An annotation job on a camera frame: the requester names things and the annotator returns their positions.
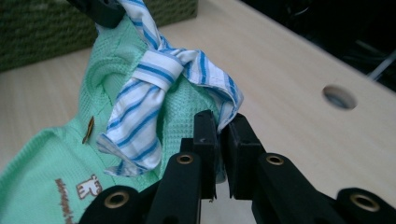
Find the green basket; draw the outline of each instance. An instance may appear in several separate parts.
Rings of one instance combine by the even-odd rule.
[[[194,18],[198,0],[145,0],[158,26]],[[93,21],[66,0],[0,1],[0,72],[91,47]]]

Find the green towel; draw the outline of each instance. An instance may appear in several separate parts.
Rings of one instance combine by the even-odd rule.
[[[168,91],[158,118],[163,144],[161,166],[137,177],[105,175],[120,160],[96,149],[96,135],[106,130],[115,98],[147,50],[127,17],[96,39],[82,81],[78,113],[62,127],[34,136],[0,176],[0,223],[77,223],[85,208],[104,189],[125,185],[138,191],[158,181],[183,137],[192,137],[193,115],[219,112],[202,88],[180,76]],[[91,117],[89,140],[82,144]]]

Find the dark background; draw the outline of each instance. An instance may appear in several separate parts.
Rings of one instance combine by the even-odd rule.
[[[393,0],[242,0],[369,75],[396,50]],[[396,91],[396,62],[378,80]]]

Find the blue striped cloth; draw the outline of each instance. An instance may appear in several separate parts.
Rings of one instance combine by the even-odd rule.
[[[120,3],[148,45],[148,51],[122,87],[106,133],[99,134],[96,143],[100,151],[122,159],[119,166],[107,168],[106,173],[134,176],[153,170],[161,162],[157,117],[166,92],[180,74],[213,97],[219,111],[218,133],[236,115],[243,95],[233,80],[203,52],[173,48],[158,31],[143,1]]]

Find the light wood surface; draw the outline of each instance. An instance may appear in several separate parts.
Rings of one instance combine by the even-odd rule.
[[[245,95],[240,110],[265,149],[290,158],[331,197],[367,189],[396,206],[396,95],[262,14],[234,0],[200,0],[198,18],[161,28],[176,47],[202,49]],[[0,169],[40,129],[77,111],[91,50],[0,74]],[[326,86],[351,93],[343,110],[323,97]],[[202,223],[253,223],[250,202],[204,202]]]

